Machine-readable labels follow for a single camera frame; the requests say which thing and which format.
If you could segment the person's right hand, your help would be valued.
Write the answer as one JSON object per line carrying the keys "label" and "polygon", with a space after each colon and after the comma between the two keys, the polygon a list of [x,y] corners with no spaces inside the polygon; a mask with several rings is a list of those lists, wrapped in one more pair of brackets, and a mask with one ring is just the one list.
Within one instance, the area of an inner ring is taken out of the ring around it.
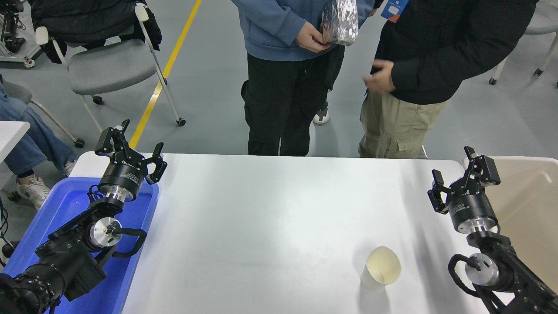
{"label": "person's right hand", "polygon": [[295,43],[297,43],[299,47],[314,53],[325,51],[331,47],[330,43],[323,41],[322,33],[320,33],[313,24],[307,21],[303,24],[301,30],[295,37]]}

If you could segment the person's left hand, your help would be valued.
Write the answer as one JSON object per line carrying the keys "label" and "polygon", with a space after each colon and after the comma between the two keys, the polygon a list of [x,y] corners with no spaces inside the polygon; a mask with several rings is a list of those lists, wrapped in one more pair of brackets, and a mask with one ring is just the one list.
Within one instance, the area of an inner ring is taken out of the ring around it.
{"label": "person's left hand", "polygon": [[375,59],[371,63],[373,69],[379,69],[374,74],[364,76],[362,79],[365,86],[372,92],[383,95],[391,93],[396,89],[392,80],[393,62],[389,60]]}

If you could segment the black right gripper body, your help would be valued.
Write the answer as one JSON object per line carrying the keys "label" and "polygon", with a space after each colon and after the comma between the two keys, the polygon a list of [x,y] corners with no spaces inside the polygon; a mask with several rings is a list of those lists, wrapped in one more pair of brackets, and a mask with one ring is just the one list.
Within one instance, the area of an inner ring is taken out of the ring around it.
{"label": "black right gripper body", "polygon": [[455,231],[474,231],[476,227],[490,230],[498,219],[486,195],[486,187],[452,186],[448,194],[448,210]]}

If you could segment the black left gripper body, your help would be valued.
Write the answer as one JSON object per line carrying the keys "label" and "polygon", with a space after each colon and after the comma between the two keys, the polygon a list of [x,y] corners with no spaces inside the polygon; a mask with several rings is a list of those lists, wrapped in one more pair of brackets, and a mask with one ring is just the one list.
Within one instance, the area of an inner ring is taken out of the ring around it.
{"label": "black left gripper body", "polygon": [[120,190],[120,194],[126,198],[136,198],[147,175],[144,159],[140,153],[130,153],[128,156],[125,153],[113,153],[100,180],[99,191],[108,195]]}

